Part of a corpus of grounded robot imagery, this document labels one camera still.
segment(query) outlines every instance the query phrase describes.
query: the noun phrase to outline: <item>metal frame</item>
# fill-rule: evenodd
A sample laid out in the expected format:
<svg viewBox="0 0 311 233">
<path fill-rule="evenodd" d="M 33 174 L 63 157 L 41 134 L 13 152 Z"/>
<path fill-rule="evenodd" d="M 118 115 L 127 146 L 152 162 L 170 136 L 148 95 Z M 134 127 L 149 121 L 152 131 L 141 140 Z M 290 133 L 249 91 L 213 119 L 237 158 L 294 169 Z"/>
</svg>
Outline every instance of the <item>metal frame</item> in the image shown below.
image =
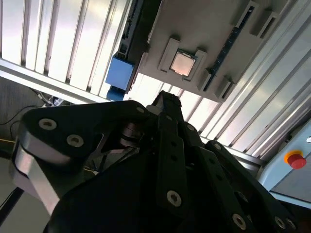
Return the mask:
<svg viewBox="0 0 311 233">
<path fill-rule="evenodd" d="M 268 190 L 271 194 L 283 201 L 290 202 L 292 204 L 301 205 L 311 209 L 311 203 L 302 201 L 296 198 L 288 197 L 280 193 L 271 191 L 281 180 L 287 176 L 292 168 L 284 163 L 284 155 L 292 150 L 300 150 L 303 152 L 303 156 L 307 157 L 311 153 L 311 143 L 307 142 L 307 138 L 311 132 L 311 120 L 295 135 L 294 138 L 269 162 L 269 164 L 258 175 L 258 181 Z"/>
<path fill-rule="evenodd" d="M 0 76 L 75 104 L 109 100 L 0 59 Z"/>
</svg>

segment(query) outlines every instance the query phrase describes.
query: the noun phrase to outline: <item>blue box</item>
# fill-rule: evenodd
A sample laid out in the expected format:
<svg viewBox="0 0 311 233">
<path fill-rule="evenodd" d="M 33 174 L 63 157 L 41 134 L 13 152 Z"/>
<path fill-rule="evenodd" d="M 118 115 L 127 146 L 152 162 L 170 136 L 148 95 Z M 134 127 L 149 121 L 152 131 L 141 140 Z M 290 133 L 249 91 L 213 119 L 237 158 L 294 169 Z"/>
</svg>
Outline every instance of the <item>blue box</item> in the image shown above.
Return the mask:
<svg viewBox="0 0 311 233">
<path fill-rule="evenodd" d="M 106 83 L 126 90 L 134 65 L 113 57 L 107 74 Z"/>
</svg>

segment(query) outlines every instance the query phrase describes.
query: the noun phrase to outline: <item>metal plate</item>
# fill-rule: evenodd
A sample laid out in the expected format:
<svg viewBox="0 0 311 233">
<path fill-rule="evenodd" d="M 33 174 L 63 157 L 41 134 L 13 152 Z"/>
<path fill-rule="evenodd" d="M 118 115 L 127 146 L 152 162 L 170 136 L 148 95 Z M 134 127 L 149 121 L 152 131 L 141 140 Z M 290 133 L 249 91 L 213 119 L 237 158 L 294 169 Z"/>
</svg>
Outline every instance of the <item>metal plate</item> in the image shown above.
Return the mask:
<svg viewBox="0 0 311 233">
<path fill-rule="evenodd" d="M 137 78 L 127 98 L 148 104 L 146 96 L 156 96 L 161 86 L 180 97 L 185 119 L 202 138 L 269 161 L 284 135 L 311 116 L 310 35 L 311 1 L 297 1 L 224 103 L 146 75 Z"/>
</svg>

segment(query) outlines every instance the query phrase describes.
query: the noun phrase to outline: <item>slot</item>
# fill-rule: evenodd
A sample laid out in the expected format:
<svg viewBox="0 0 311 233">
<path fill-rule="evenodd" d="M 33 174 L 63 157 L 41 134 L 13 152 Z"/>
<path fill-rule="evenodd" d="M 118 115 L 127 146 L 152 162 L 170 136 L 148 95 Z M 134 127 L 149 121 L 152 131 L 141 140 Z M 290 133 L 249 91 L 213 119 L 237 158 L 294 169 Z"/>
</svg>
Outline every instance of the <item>slot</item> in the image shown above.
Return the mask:
<svg viewBox="0 0 311 233">
<path fill-rule="evenodd" d="M 218 54 L 214 65 L 212 66 L 212 68 L 210 68 L 209 72 L 211 74 L 211 77 L 210 77 L 209 81 L 207 82 L 206 86 L 204 87 L 203 91 L 206 91 L 208 89 L 208 86 L 213 81 L 217 71 L 219 70 L 220 66 L 224 62 L 224 60 L 227 57 L 228 53 L 230 52 L 233 44 L 237 40 L 239 34 L 241 33 L 242 29 L 246 25 L 246 23 L 249 20 L 250 16 L 254 12 L 255 7 L 257 7 L 257 6 L 258 6 L 258 4 L 254 3 L 252 1 L 250 1 L 248 3 L 247 7 L 245 8 L 245 10 L 244 10 L 244 12 L 242 14 L 242 17 L 239 19 L 239 21 L 236 24 L 236 26 L 232 29 L 232 31 L 231 31 L 228 39 L 226 40 L 222 50 Z"/>
<path fill-rule="evenodd" d="M 227 90 L 226 90 L 226 91 L 224 92 L 224 94 L 222 95 L 222 99 L 223 99 L 223 100 L 227 99 L 229 93 L 231 93 L 230 90 L 231 90 L 231 88 L 233 87 L 233 85 L 234 85 L 233 83 L 230 83 L 229 87 L 227 88 Z"/>
<path fill-rule="evenodd" d="M 266 36 L 267 32 L 270 30 L 270 28 L 271 28 L 271 26 L 273 25 L 273 23 L 274 23 L 275 20 L 276 20 L 275 17 L 272 17 L 272 18 L 270 19 L 269 23 L 267 24 L 266 28 L 263 30 L 263 32 L 262 32 L 262 34 L 261 34 L 261 36 L 260 36 L 261 39 L 263 39 L 263 38 Z"/>
<path fill-rule="evenodd" d="M 255 25 L 252 34 L 260 39 L 263 39 L 271 30 L 271 28 L 275 25 L 277 17 L 278 14 L 273 11 L 264 11 L 262 16 L 258 19 L 258 22 Z"/>
</svg>

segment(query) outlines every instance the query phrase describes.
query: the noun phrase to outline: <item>bolt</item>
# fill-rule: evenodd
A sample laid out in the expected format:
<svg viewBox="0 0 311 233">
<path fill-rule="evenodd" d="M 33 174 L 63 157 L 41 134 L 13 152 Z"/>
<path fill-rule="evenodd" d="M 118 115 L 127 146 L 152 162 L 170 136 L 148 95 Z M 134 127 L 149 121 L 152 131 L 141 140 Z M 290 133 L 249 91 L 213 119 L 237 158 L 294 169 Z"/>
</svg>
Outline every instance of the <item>bolt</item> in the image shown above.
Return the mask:
<svg viewBox="0 0 311 233">
<path fill-rule="evenodd" d="M 145 111 L 141 107 L 136 108 L 139 112 L 144 113 Z"/>
<path fill-rule="evenodd" d="M 193 127 L 192 125 L 188 125 L 187 127 L 188 127 L 188 129 L 190 129 L 191 131 L 194 131 L 194 127 Z"/>
<path fill-rule="evenodd" d="M 218 150 L 221 150 L 221 149 L 222 149 L 222 147 L 221 147 L 219 144 L 217 144 L 217 143 L 215 143 L 214 146 L 215 146 L 215 148 L 218 149 Z"/>
<path fill-rule="evenodd" d="M 169 203 L 175 207 L 179 207 L 181 205 L 181 197 L 175 191 L 172 190 L 168 191 L 166 194 L 166 198 L 169 201 Z"/>
<path fill-rule="evenodd" d="M 232 216 L 232 220 L 234 221 L 234 223 L 243 231 L 246 230 L 246 223 L 244 221 L 244 219 L 238 215 L 238 214 L 234 214 Z"/>
<path fill-rule="evenodd" d="M 295 226 L 295 224 L 294 224 L 289 218 L 287 218 L 286 221 L 287 221 L 287 223 L 288 223 L 294 230 L 297 229 L 297 227 Z"/>
<path fill-rule="evenodd" d="M 79 135 L 71 134 L 67 137 L 67 143 L 73 147 L 81 147 L 84 144 L 84 141 Z"/>
<path fill-rule="evenodd" d="M 274 217 L 274 221 L 277 223 L 277 225 L 282 228 L 285 229 L 285 223 L 277 216 Z"/>
<path fill-rule="evenodd" d="M 44 118 L 39 120 L 39 126 L 44 130 L 54 130 L 56 129 L 57 124 L 52 119 Z"/>
</svg>

